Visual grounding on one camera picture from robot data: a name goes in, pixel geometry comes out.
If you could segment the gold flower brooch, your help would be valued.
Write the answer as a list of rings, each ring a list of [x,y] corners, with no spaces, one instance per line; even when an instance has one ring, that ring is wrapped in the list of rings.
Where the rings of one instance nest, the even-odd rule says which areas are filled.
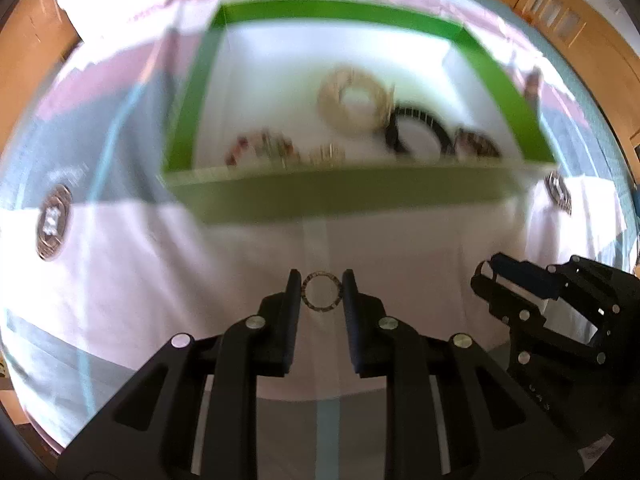
[[[309,152],[309,162],[314,166],[336,166],[345,161],[344,148],[335,143],[322,144]]]

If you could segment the cream white wristwatch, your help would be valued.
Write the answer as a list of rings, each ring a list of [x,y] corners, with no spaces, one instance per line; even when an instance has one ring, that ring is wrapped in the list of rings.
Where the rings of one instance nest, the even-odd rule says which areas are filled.
[[[348,138],[384,129],[395,101],[395,87],[367,70],[337,66],[323,78],[317,96],[320,118]]]

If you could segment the green cardboard box tray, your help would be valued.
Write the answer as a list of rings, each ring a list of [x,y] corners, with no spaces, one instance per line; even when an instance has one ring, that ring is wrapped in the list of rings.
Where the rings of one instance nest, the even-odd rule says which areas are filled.
[[[491,202],[555,166],[465,26],[354,0],[217,4],[167,128],[163,184],[206,223]]]

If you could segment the wooden wall cabinets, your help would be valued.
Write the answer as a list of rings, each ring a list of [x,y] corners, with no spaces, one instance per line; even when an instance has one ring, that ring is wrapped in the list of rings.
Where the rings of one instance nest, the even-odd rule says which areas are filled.
[[[587,86],[639,171],[639,55],[587,0],[499,0],[554,45]]]

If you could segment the wooden headboard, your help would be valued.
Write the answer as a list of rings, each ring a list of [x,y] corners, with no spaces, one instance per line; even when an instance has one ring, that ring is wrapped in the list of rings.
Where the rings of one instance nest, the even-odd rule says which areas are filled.
[[[79,37],[56,0],[1,0],[1,143]]]

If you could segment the black wristwatch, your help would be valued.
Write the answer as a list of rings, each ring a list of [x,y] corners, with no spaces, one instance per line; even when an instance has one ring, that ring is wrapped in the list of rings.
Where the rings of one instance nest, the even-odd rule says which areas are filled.
[[[454,146],[438,119],[422,108],[397,105],[384,128],[386,148],[396,156],[436,160],[454,154]]]

